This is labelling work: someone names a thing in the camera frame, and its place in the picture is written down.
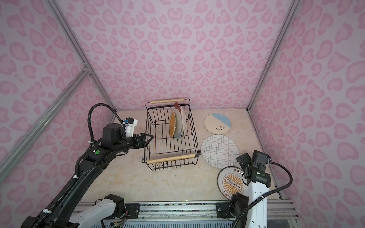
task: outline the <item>brown woven plate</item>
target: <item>brown woven plate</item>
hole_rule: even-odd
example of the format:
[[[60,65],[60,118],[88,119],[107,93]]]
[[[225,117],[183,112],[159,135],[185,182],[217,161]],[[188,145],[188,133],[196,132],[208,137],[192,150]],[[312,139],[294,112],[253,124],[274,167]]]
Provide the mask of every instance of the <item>brown woven plate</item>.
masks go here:
[[[175,125],[176,125],[176,117],[175,117],[175,113],[172,113],[171,117],[170,117],[170,123],[169,123],[170,137],[174,136]]]

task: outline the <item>blue section of plate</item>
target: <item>blue section of plate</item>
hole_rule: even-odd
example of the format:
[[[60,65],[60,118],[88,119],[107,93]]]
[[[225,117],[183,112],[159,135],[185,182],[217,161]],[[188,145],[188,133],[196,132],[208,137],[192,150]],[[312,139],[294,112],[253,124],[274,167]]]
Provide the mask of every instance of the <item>blue section of plate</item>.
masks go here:
[[[227,118],[227,116],[222,115],[222,114],[218,114],[218,113],[212,114],[212,116],[217,118],[219,121],[224,123],[226,126],[231,127],[231,121]]]

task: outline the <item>plate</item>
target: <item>plate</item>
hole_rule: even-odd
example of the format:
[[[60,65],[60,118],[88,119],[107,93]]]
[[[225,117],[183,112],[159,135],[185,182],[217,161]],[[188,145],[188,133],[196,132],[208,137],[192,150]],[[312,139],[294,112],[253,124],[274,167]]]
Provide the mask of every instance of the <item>plate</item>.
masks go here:
[[[219,172],[217,177],[218,188],[228,200],[237,192],[243,193],[245,184],[242,181],[242,173],[241,169],[234,166],[226,167]]]
[[[227,116],[215,113],[204,119],[204,126],[210,133],[222,135],[231,129],[231,121]]]
[[[172,113],[171,117],[170,117],[170,122],[169,122],[170,137],[174,136],[175,125],[176,125],[176,117],[175,117],[175,113]]]
[[[179,103],[175,103],[174,107],[172,108],[172,112],[175,113],[176,117],[176,128],[174,132],[174,136],[176,138],[181,138],[181,135],[183,134],[183,121],[181,117],[181,109]]]
[[[222,169],[233,166],[239,152],[232,139],[224,135],[211,135],[201,144],[201,154],[209,165]]]
[[[184,132],[184,136],[188,135],[188,125],[186,123],[186,113],[185,113],[185,109],[182,108],[181,109],[181,118],[182,118],[182,130]]]

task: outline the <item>pink leopard print wallpaper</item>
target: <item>pink leopard print wallpaper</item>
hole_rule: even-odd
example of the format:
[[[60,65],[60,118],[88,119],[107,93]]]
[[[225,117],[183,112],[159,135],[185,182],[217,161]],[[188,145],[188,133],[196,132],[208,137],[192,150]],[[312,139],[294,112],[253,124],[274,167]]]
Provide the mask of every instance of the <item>pink leopard print wallpaper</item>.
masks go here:
[[[252,113],[286,196],[304,227],[365,227],[365,1],[304,1],[274,63]]]
[[[81,71],[42,0],[0,2],[0,163]]]
[[[100,102],[95,84],[85,79],[0,186],[1,227],[20,227],[27,216],[36,216],[72,177],[76,160],[89,146],[88,111]],[[106,107],[93,111],[95,139],[110,116]]]
[[[246,107],[291,0],[58,1],[117,108]]]

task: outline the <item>dish rack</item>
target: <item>dish rack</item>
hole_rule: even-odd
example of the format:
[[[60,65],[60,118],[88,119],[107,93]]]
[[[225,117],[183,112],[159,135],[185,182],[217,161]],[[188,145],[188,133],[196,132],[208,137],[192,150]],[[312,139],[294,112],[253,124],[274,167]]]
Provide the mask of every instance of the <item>dish rack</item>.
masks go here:
[[[181,111],[185,112],[187,117],[188,134],[183,135],[180,139],[170,137],[169,134],[169,121],[175,102],[182,102],[180,104]],[[172,104],[152,106],[161,103]],[[142,163],[146,163],[151,170],[196,165],[201,151],[198,148],[198,140],[190,109],[190,99],[151,101],[146,103],[146,109],[146,134],[151,134],[154,138],[145,147],[145,156],[142,158]]]

